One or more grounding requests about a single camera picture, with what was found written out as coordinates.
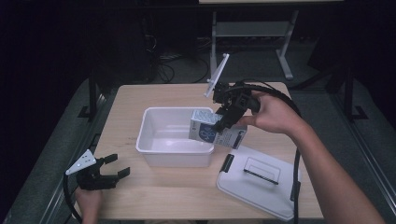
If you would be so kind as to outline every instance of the dark floor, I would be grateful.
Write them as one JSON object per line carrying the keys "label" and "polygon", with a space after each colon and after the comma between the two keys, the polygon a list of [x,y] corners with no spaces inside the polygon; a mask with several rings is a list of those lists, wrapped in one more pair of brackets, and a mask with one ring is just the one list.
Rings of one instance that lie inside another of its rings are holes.
{"label": "dark floor", "polygon": [[[287,59],[294,74],[293,80],[283,77],[274,53],[276,42],[264,42],[259,50],[256,47],[241,47],[239,50],[220,48],[219,56],[222,51],[231,52],[221,79],[233,82],[242,77],[252,77],[263,81],[284,82],[289,87],[295,86],[318,73],[307,65],[315,45],[315,42],[299,41],[290,44]],[[163,59],[171,56],[176,54],[165,52]],[[205,78],[199,82],[205,82],[209,76],[209,55],[205,51],[198,56],[199,59],[177,58],[160,64],[158,76],[150,83],[192,83],[202,77]],[[396,132],[375,106],[370,93],[357,80],[354,81],[353,105],[360,106],[368,119],[348,121],[343,112],[344,88],[336,94],[327,93],[325,86],[329,78],[325,77],[303,90],[290,91],[291,98],[330,152],[373,201],[387,223],[396,223]],[[74,93],[34,170],[26,180],[10,210],[10,220],[7,223],[76,223],[73,218],[66,221],[70,212],[64,204],[60,189],[62,175],[68,164],[79,157],[81,151],[86,148],[94,150],[94,143],[105,125],[117,88],[112,88],[106,97],[101,98],[98,102],[98,113],[91,122],[78,117],[81,108],[89,105],[88,92],[88,81],[85,80]],[[101,223],[118,221],[103,220]],[[324,221],[301,220],[301,223]]]}

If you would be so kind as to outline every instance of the wooden table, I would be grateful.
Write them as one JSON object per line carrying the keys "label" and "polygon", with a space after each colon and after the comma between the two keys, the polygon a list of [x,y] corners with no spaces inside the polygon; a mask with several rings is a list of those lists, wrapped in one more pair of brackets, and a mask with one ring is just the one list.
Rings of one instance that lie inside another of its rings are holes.
{"label": "wooden table", "polygon": [[[283,83],[270,83],[288,93]],[[214,111],[219,105],[205,98],[206,84],[134,85],[120,87],[94,152],[96,158],[113,153],[119,159],[101,169],[103,175],[131,167],[115,189],[105,190],[100,218],[105,219],[230,219],[274,218],[217,189],[216,181],[230,149],[215,147],[212,162],[205,168],[150,167],[135,149],[145,109],[152,106],[205,106]],[[248,127],[242,145],[293,163],[296,146],[283,134],[266,133]],[[310,179],[300,163],[303,179],[300,217],[321,218]]]}

